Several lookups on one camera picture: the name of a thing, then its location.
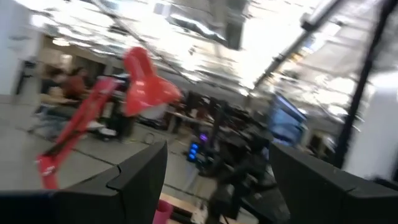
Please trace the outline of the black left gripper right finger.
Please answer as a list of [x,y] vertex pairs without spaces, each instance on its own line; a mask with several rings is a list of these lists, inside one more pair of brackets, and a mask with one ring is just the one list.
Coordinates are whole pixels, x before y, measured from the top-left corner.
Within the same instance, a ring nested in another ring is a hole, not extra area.
[[331,164],[283,145],[269,148],[269,161],[292,224],[343,224],[348,176]]

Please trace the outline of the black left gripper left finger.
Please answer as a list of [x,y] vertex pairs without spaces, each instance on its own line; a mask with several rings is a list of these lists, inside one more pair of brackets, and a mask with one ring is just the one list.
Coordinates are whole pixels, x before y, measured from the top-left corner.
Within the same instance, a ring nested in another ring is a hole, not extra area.
[[118,165],[119,175],[107,183],[118,192],[124,224],[152,224],[167,169],[167,141],[159,141]]

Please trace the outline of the red plastic cup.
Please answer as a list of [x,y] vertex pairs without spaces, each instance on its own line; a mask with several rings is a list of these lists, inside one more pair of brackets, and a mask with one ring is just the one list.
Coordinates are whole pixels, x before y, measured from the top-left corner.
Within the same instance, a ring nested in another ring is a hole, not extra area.
[[173,209],[173,205],[164,200],[159,200],[152,224],[167,224]]

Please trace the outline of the blue lit monitor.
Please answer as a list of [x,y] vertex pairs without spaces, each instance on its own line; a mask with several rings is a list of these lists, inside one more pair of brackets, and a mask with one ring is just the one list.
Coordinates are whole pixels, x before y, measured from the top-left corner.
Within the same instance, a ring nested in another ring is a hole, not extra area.
[[296,146],[301,142],[307,117],[288,99],[276,93],[268,112],[267,130],[274,142]]

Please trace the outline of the red desk lamp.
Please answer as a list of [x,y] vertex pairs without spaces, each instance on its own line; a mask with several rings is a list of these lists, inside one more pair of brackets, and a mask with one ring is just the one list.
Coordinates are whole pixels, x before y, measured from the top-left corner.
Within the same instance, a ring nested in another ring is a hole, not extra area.
[[[180,90],[168,80],[159,77],[152,59],[143,47],[132,47],[123,58],[124,68],[129,72],[129,87],[125,95],[124,115],[138,115],[150,108],[169,104],[182,97]],[[93,87],[88,98],[73,114],[71,120],[62,130],[55,145],[37,158],[39,172],[45,189],[57,189],[56,170],[66,159],[86,132],[87,125],[105,106],[119,86],[117,78],[101,78]]]

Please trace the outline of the person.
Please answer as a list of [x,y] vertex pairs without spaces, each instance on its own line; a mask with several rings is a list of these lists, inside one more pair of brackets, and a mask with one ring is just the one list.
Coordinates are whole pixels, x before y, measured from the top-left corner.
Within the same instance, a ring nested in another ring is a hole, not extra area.
[[83,67],[74,68],[62,85],[63,95],[77,105],[90,94],[91,90],[85,84],[88,72]]
[[64,70],[53,68],[44,78],[40,87],[40,102],[48,105],[59,105],[67,102],[63,95],[62,83],[66,78]]

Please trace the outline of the black vertical rig post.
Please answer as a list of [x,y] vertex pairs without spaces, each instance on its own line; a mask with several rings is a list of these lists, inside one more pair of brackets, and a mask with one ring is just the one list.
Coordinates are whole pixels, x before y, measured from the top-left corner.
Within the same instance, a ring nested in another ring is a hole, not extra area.
[[374,59],[380,52],[380,42],[388,17],[394,11],[397,5],[398,0],[382,0],[379,17],[373,32],[373,37],[368,47],[368,52],[363,61],[363,67],[359,74],[359,80],[357,82],[356,89],[351,100],[348,115],[345,119],[345,123],[342,127],[342,130],[338,137],[337,145],[335,147],[333,165],[336,168],[340,169],[343,166],[345,154],[348,151],[348,141],[351,137],[352,125],[354,123],[354,119],[356,117],[356,113],[361,102],[364,87],[366,86],[369,73],[373,68]]

